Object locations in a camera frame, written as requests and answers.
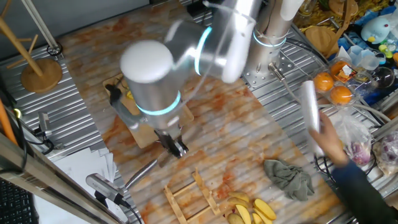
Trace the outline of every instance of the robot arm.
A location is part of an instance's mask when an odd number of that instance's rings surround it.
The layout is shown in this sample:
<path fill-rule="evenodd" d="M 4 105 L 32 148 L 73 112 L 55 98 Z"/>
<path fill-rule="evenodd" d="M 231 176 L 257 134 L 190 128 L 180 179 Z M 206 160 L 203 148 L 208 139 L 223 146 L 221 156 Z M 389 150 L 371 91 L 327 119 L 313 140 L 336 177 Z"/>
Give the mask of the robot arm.
<path fill-rule="evenodd" d="M 303 0 L 270 1 L 273 3 L 261 12 L 257 27 L 255 19 L 262 0 L 227 0 L 221 5 L 205 1 L 208 7 L 218 8 L 211 27 L 177 21 L 163 44 L 143 40 L 128 47 L 120 66 L 141 113 L 126 114 L 114 96 L 111 104 L 122 120 L 131 130 L 147 123 L 165 148 L 176 157 L 183 156 L 188 149 L 181 142 L 178 125 L 183 106 L 179 89 L 192 70 L 233 83 L 243 72 L 263 75 L 269 73 L 270 63 L 277 64 L 279 50 Z"/>

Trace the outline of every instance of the grey cloth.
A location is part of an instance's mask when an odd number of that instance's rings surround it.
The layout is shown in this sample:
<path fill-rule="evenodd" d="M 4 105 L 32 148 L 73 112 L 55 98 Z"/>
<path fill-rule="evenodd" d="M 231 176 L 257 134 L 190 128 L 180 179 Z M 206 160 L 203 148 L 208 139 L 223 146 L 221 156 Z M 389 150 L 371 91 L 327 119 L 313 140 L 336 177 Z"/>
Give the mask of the grey cloth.
<path fill-rule="evenodd" d="M 289 165 L 283 160 L 265 160 L 264 170 L 276 186 L 291 199 L 308 200 L 313 195 L 311 176 L 301 167 Z"/>

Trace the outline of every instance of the metal table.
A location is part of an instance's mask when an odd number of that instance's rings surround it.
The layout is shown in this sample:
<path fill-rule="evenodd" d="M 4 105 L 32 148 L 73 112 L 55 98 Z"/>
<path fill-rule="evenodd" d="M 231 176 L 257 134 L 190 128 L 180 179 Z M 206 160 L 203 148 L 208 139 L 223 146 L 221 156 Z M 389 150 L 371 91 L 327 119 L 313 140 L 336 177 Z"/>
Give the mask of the metal table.
<path fill-rule="evenodd" d="M 295 27 L 290 30 L 288 37 L 306 41 L 302 33 Z M 35 50 L 32 54 L 33 58 L 38 59 L 49 57 L 45 49 L 46 47 Z M 295 65 L 295 68 L 292 71 L 285 73 L 285 76 L 293 92 L 299 96 L 300 93 L 298 89 L 300 84 L 308 78 L 303 71 L 310 73 L 311 71 L 314 71 L 318 65 L 311 56 L 298 47 L 285 44 L 282 51 L 284 56 L 291 59 Z M 9 87 L 11 94 L 18 100 L 17 107 L 22 111 L 22 114 L 24 115 L 22 119 L 29 127 L 32 129 L 38 127 L 36 112 L 49 112 L 52 128 L 54 130 L 54 134 L 50 139 L 54 142 L 63 142 L 65 146 L 64 150 L 55 151 L 53 154 L 50 154 L 50 158 L 56 160 L 86 147 L 90 147 L 92 150 L 104 148 L 103 140 L 95 127 L 73 80 L 70 78 L 63 60 L 59 62 L 63 68 L 64 75 L 57 87 L 46 93 L 34 94 L 26 91 L 20 83 L 19 77 L 26 63 L 22 63 L 11 70 L 6 70 L 5 68 L 7 64 L 19 59 L 20 57 L 14 57 L 1 62 L 0 74 L 5 80 L 6 85 Z M 281 84 L 276 78 L 271 78 L 265 80 L 262 85 L 258 85 L 255 88 L 248 88 L 254 93 L 263 107 L 265 107 L 265 109 L 278 122 L 307 159 L 312 162 L 313 156 L 307 149 L 307 143 L 305 140 L 305 128 L 303 125 L 300 105 L 290 97 L 283 84 Z M 333 114 L 336 113 L 336 111 L 334 109 L 328 109 L 326 110 L 326 113 L 333 117 Z M 388 128 L 378 130 L 377 126 L 379 124 L 367 111 L 352 110 L 351 114 L 356 119 L 364 123 L 372 133 L 374 133 L 376 139 L 388 131 L 385 130 Z M 395 123 L 389 124 L 389 126 L 392 126 L 392 128 L 396 127 Z M 369 180 L 385 197 L 398 188 L 398 185 L 396 185 L 396 176 L 384 177 L 378 168 L 374 169 L 369 174 Z M 118 173 L 116 174 L 114 182 L 118 186 L 124 185 L 124 182 Z M 130 204 L 134 204 L 129 195 L 127 195 L 127 201 Z M 135 217 L 130 211 L 126 210 L 125 212 L 132 221 L 135 220 Z M 350 219 L 351 215 L 349 213 L 342 213 L 340 216 L 330 220 L 330 223 L 344 223 Z"/>

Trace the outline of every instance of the keyboard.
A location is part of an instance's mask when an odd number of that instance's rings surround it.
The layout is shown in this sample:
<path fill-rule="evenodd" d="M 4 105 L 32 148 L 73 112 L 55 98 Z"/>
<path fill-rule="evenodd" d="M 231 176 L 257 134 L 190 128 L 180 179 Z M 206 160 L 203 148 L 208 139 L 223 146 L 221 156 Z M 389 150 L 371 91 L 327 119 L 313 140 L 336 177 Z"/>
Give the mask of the keyboard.
<path fill-rule="evenodd" d="M 33 195 L 0 179 L 0 224 L 38 224 Z"/>

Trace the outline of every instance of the human hand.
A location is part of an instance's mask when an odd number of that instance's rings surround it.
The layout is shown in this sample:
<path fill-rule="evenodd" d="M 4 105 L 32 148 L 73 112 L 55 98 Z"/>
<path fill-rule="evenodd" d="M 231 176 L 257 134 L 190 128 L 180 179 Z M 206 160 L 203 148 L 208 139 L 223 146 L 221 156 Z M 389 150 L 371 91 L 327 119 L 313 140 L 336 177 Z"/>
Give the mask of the human hand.
<path fill-rule="evenodd" d="M 314 129 L 308 130 L 311 137 L 317 142 L 319 147 L 331 159 L 337 167 L 343 167 L 348 164 L 349 158 L 343 150 L 341 141 L 333 127 L 329 117 L 322 112 L 319 112 L 320 119 L 323 123 L 321 133 Z"/>

